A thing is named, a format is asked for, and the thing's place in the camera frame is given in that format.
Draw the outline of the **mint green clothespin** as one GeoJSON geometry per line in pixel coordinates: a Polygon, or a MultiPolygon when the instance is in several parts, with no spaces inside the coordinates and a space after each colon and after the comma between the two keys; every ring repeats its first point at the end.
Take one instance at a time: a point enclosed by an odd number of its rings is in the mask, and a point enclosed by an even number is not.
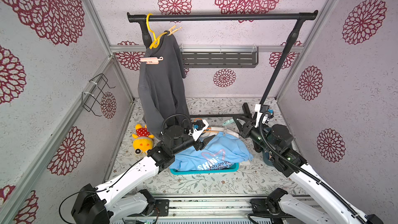
{"type": "Polygon", "coordinates": [[[229,120],[226,120],[226,121],[222,124],[222,126],[225,127],[225,126],[228,126],[228,125],[234,124],[234,123],[235,123],[234,119],[229,119],[229,120]]]}

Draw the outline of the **wooden hanger metal hook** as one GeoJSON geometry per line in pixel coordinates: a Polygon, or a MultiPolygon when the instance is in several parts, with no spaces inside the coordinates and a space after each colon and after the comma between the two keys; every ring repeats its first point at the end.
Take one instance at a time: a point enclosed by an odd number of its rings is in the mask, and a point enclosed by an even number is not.
{"type": "Polygon", "coordinates": [[[236,132],[234,132],[234,131],[232,131],[232,130],[229,130],[229,129],[227,129],[227,128],[209,127],[209,128],[207,128],[207,129],[204,131],[204,133],[220,133],[220,132],[221,132],[223,135],[228,134],[228,135],[234,136],[234,137],[236,137],[236,138],[239,138],[239,134],[238,134],[238,133],[236,133],[236,132]]]}

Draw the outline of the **light blue garment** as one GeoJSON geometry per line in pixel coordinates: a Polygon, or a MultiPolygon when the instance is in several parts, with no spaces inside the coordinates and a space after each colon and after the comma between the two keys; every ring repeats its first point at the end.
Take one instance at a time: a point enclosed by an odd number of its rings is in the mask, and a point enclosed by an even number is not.
{"type": "Polygon", "coordinates": [[[237,163],[252,161],[253,158],[241,139],[219,133],[203,150],[190,147],[176,154],[170,169],[177,172],[223,170],[237,163]]]}

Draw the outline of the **dark grey t-shirt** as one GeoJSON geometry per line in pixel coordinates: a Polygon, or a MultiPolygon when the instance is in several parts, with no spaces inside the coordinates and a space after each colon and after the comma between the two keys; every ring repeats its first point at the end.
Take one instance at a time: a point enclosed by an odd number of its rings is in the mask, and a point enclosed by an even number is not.
{"type": "Polygon", "coordinates": [[[160,138],[163,121],[174,114],[189,116],[183,80],[182,55],[173,35],[164,35],[157,48],[148,48],[145,58],[160,58],[158,64],[141,63],[138,96],[147,130],[160,138]]]}

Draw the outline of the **pink clothespin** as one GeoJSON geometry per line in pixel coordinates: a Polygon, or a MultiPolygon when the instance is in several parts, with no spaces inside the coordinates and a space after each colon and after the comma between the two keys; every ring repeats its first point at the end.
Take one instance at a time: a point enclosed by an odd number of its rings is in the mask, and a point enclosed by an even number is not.
{"type": "Polygon", "coordinates": [[[163,60],[164,60],[163,57],[159,57],[159,58],[158,57],[140,58],[140,62],[146,63],[148,65],[157,65],[163,60]]]}

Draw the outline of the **yellow plastic hanger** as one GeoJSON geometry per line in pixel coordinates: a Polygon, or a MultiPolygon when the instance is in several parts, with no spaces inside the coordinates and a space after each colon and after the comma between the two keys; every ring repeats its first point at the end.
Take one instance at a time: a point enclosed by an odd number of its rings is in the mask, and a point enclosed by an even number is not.
{"type": "Polygon", "coordinates": [[[156,35],[155,32],[150,28],[150,24],[149,24],[149,18],[150,16],[152,16],[151,13],[149,13],[146,17],[146,27],[148,29],[148,32],[153,36],[153,41],[151,42],[149,48],[153,49],[153,48],[157,48],[160,44],[161,41],[161,37],[163,37],[164,35],[169,34],[170,31],[164,31],[162,34],[160,35],[156,35]]]}

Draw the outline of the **beige clothespin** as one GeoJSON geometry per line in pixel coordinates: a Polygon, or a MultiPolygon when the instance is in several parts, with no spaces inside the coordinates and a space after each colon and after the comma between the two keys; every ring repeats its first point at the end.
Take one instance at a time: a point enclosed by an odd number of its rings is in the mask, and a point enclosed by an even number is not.
{"type": "Polygon", "coordinates": [[[177,31],[179,31],[180,29],[182,29],[182,27],[177,27],[177,25],[174,25],[174,26],[172,26],[169,30],[168,30],[168,32],[169,32],[169,34],[168,34],[168,36],[171,36],[171,35],[173,35],[173,34],[175,34],[177,31]]]}

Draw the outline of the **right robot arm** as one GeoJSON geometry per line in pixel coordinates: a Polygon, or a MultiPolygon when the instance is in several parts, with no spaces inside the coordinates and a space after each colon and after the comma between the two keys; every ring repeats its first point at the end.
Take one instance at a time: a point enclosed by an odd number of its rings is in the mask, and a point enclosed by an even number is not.
{"type": "Polygon", "coordinates": [[[282,223],[283,219],[296,218],[305,224],[381,224],[383,221],[375,214],[366,214],[344,199],[327,184],[311,165],[290,147],[292,136],[285,125],[265,125],[266,117],[260,117],[259,126],[254,120],[235,117],[239,135],[251,138],[263,151],[268,151],[272,166],[285,177],[302,187],[322,208],[316,208],[301,202],[287,191],[277,188],[265,199],[250,201],[252,213],[249,220],[268,218],[273,223],[282,223]]]}

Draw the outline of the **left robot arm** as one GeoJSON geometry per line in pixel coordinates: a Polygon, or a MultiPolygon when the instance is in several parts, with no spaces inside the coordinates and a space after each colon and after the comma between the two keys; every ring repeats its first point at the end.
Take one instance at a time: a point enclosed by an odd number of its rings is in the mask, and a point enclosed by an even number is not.
{"type": "Polygon", "coordinates": [[[155,210],[156,200],[148,190],[140,190],[130,197],[127,194],[168,169],[176,154],[190,147],[203,150],[211,141],[210,137],[200,140],[207,129],[208,123],[204,120],[195,122],[192,130],[179,125],[168,127],[161,132],[161,141],[124,173],[96,187],[87,184],[81,188],[71,210],[75,223],[110,224],[130,215],[159,214],[155,210]]]}

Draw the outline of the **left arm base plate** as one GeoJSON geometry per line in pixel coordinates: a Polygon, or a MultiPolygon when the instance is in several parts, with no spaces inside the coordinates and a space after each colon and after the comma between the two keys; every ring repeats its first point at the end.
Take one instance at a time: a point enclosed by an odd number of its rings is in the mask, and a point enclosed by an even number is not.
{"type": "Polygon", "coordinates": [[[139,214],[131,214],[128,217],[166,217],[169,215],[170,200],[156,199],[154,204],[149,206],[139,214]]]}

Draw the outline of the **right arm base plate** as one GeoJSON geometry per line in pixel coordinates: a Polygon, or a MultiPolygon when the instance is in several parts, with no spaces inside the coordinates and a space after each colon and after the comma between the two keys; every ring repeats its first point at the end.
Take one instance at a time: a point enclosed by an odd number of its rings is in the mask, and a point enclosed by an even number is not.
{"type": "Polygon", "coordinates": [[[277,201],[268,198],[254,198],[249,201],[252,211],[257,215],[269,215],[281,218],[293,218],[292,215],[285,213],[277,201]]]}

